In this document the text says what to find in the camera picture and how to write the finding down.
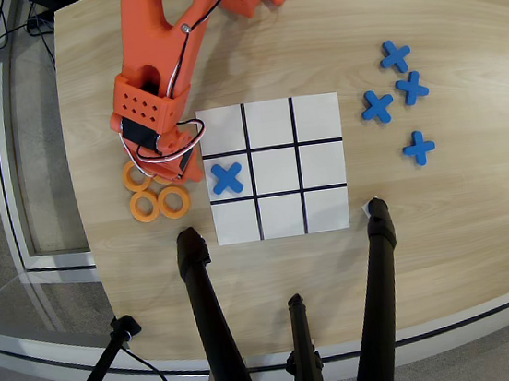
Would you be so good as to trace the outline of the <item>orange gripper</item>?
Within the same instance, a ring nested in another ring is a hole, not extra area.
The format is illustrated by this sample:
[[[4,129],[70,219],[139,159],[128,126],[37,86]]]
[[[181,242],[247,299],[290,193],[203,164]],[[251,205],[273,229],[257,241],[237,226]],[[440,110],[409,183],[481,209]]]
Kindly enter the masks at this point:
[[[182,153],[192,139],[190,132],[182,132],[175,127],[159,139],[159,153],[143,146],[136,149],[136,163],[149,175],[161,177],[177,185],[186,182],[199,183],[203,174],[197,158],[197,146]]]

